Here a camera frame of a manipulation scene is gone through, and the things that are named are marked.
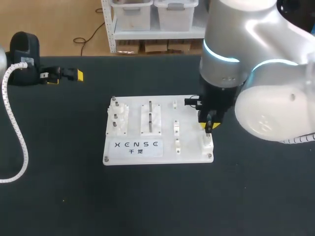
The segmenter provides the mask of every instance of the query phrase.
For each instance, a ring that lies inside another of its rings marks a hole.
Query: power cord
[[[103,13],[103,9],[102,8],[98,8],[95,10],[96,13]],[[82,37],[77,37],[77,38],[74,38],[73,39],[73,42],[74,43],[80,43],[82,44],[82,48],[81,48],[81,54],[80,56],[82,56],[82,53],[83,53],[83,49],[85,47],[85,45],[87,44],[87,42],[89,42],[93,37],[94,35],[96,34],[96,32],[105,24],[105,22],[103,22],[95,31],[94,33],[92,34],[92,36],[86,40],[85,38],[82,38]]]
[[[6,112],[10,118],[11,124],[14,128],[14,131],[16,133],[16,136],[19,139],[22,151],[23,151],[23,165],[21,170],[19,171],[19,173],[11,178],[7,178],[7,179],[0,179],[0,183],[10,183],[13,181],[16,181],[18,178],[20,178],[24,172],[26,171],[26,168],[28,167],[28,163],[29,163],[29,152],[28,152],[28,148],[26,147],[26,143],[24,141],[23,135],[21,133],[21,130],[19,128],[18,123],[15,120],[15,117],[13,115],[11,106],[10,106],[10,102],[9,102],[9,97],[8,97],[8,91],[7,91],[7,86],[8,86],[8,80],[10,75],[12,74],[12,72],[16,69],[23,69],[23,68],[27,68],[29,66],[29,64],[27,64],[26,62],[20,62],[17,64],[12,64],[5,72],[4,76],[3,76],[3,80],[2,80],[2,98],[3,98],[3,102],[4,102],[4,106],[6,109]]]

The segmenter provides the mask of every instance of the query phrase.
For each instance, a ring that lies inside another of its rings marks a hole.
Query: cardboard box
[[[190,50],[190,45],[190,39],[170,39],[168,41],[167,49],[186,53]]]
[[[145,52],[166,52],[167,40],[145,40]]]
[[[200,55],[202,53],[203,39],[193,39],[191,41],[191,46],[187,54],[190,55]]]
[[[116,51],[121,54],[138,54],[139,40],[119,40],[116,42]]]

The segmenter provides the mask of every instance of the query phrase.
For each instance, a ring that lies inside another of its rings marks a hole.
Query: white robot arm
[[[211,132],[235,105],[265,140],[315,140],[315,37],[288,22],[277,0],[212,0],[200,75],[199,122]]]

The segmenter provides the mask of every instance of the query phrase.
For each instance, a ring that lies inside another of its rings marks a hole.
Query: black table
[[[313,236],[315,146],[246,133],[230,111],[212,164],[102,163],[111,96],[198,93],[199,57],[43,58],[84,83],[9,87],[27,172],[0,185],[2,236]],[[0,177],[22,165],[1,102]]]

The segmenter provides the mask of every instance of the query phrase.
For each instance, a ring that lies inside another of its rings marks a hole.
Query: white storage bin
[[[198,0],[155,0],[162,31],[190,31]]]
[[[121,30],[150,30],[150,13],[153,0],[111,0]]]

